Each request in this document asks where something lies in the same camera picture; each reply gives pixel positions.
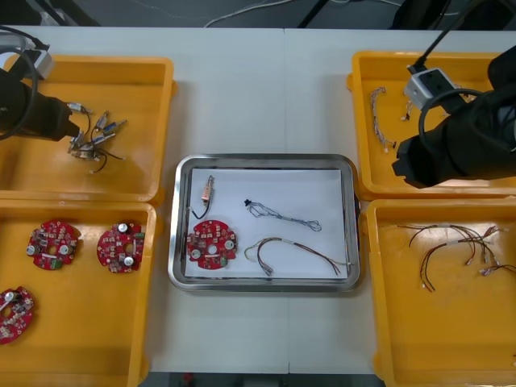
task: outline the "wire bundle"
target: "wire bundle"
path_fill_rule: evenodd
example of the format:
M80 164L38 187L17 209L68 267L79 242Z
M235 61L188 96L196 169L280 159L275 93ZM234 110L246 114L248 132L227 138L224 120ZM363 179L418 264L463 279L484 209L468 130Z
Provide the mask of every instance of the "wire bundle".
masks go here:
M288 218L286 216L283 216L283 215L277 213L275 210L271 210L270 208L264 206L261 203L251 202L250 200L246 200L244 202L244 204L245 204L246 208L248 209L248 211L255 218L261 218L262 216L271 216L276 219L286 220L287 222L302 224L303 226L309 227L312 231L321 231L322 230L321 224L317 220L302 220L302 219Z
M324 254L321 254L320 252L316 252L313 248L309 248L308 246L305 246L304 244L300 244L300 243L297 243L297 242L293 242L291 240L288 240L288 239L283 239L283 238L279 238L279 237L270 237L270 238L264 238L262 240L259 240L258 242L256 242L255 244L253 244L252 246L248 247L245 249L245 251L243 252L245 257L250 260L252 262L252 259L249 257L248 255L248 251L253 249L253 248L257 248L256 249L256 259L258 260L258 264L260 265L260 267L262 268L262 270L265 272L265 274L267 274L267 276L272 276L272 274L274 273L274 270L273 268L271 268L268 264L266 264L262 259L261 259L261 256L260 256L260 250L261 248L268 242L272 242L272 241L277 241L277 242L283 242L283 243L288 243L288 244L292 244L298 248L302 248L303 250L306 250L308 251L309 253L311 254L314 254L316 256L320 256L321 258L323 258L328 264L331 265L331 267L333 268L333 271L335 272L335 275L338 276L340 274L340 269L337 265L345 265L345 263L343 262L338 262L337 260L332 260L331 258L325 256Z
M485 264L491 263L491 265L488 268L483 268L480 271L482 276L487 276L490 273L495 272L499 268L504 268L506 270L512 271L512 273L516 273L516 267L514 267L512 265L508 265L508 264L500 264L500 262L498 261L498 259L495 256L493 250L491 250L491 248L488 246L487 242L485 241L485 239L489 238L491 235L495 234L496 232L501 231L501 229L499 229L496 226L489 227L483 235L480 235L478 232L476 232L475 230L473 230L471 228L459 226L459 225L455 225L455 224L447 224L447 223L433 224L433 225L424 226L424 227L423 226L412 226L412 225L398 225L398 227L409 228L411 230L417 230L417 232L410 239L409 247L412 245L412 242L414 242L415 238L419 234L421 234L425 230L431 230L434 228L451 228L452 230L458 232L459 234L461 234L463 236L462 239L456 239L456 240L452 240L452 241L449 241L446 243L438 244L437 246L432 247L425 253L425 255L422 259L420 269L419 269L419 276L421 277L422 287L425 289L428 289L428 291L430 291L431 293L435 292L435 287L433 286L433 284L430 281L430 278L428 277L428 264L430 262L430 258L440 248L444 248L445 246L451 246L451 245L457 244L457 243L468 243L468 245L471 249L470 257L464 262L464 264L466 266L469 266L473 262L475 255L476 255L476 247L477 247L477 245L480 246L483 263L485 263Z
M389 149L387 144L390 144L392 149L396 148L396 142L390 141L385 138L384 134L380 130L380 124L378 123L378 112L377 112L377 99L380 94L385 93L387 90L385 87L378 87L374 89L371 93L371 107L372 107L372 127L374 129L374 134L377 135L378 140L382 147L384 147L385 152L388 152Z

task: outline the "cable connector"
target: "cable connector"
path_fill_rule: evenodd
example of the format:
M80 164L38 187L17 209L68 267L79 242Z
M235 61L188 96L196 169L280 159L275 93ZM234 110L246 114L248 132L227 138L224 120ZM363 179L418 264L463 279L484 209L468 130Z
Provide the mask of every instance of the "cable connector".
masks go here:
M211 199L211 190L213 189L213 182L214 178L210 175L210 177L208 177L206 185L204 186L204 191L202 191L201 196L202 204L204 204L204 207L208 206L208 202Z

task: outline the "gray wire loop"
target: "gray wire loop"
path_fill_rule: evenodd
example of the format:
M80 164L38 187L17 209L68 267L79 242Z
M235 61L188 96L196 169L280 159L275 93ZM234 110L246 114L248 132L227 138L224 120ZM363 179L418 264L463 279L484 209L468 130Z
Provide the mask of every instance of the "gray wire loop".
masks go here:
M270 208L264 206L261 203L251 202L250 200L246 200L245 206L252 216L255 218L261 218L262 216L270 216L280 220L286 220L287 222L299 223L303 226L309 227L312 231L321 231L321 224L317 220L302 220L295 218L288 218L276 212L275 210L271 210Z

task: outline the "capacitor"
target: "capacitor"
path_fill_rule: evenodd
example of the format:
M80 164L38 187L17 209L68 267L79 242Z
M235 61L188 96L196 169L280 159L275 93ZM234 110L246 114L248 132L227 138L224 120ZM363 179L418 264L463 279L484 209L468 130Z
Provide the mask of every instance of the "capacitor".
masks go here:
M32 244L29 244L27 246L27 255L28 256L34 256L35 254L41 253L41 247L40 246L34 246Z
M123 259L123 264L125 264L126 266L132 266L133 264L135 264L135 260L132 258L132 256L126 256Z
M118 229L124 234L129 231L129 226L126 223L120 223Z
M4 300L6 302L13 302L16 301L19 298L18 292L7 292L6 296L4 297Z
M68 247L65 244L59 246L59 253L63 256L67 256L72 251L72 248Z

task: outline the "circular pcb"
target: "circular pcb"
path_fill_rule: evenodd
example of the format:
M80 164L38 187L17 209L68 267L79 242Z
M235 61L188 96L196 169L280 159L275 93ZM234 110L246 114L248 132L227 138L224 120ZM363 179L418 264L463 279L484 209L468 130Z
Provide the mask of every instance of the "circular pcb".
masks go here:
M144 255L144 240L145 233L139 224L117 223L98 240L98 261L112 273L138 270Z
M227 266L228 260L236 258L236 248L236 234L218 220L199 223L186 237L190 260L208 270Z
M27 245L27 255L39 268L57 270L71 264L77 247L77 231L65 222L49 220L34 230Z
M32 320L34 299L23 287L0 293L0 345L15 341Z

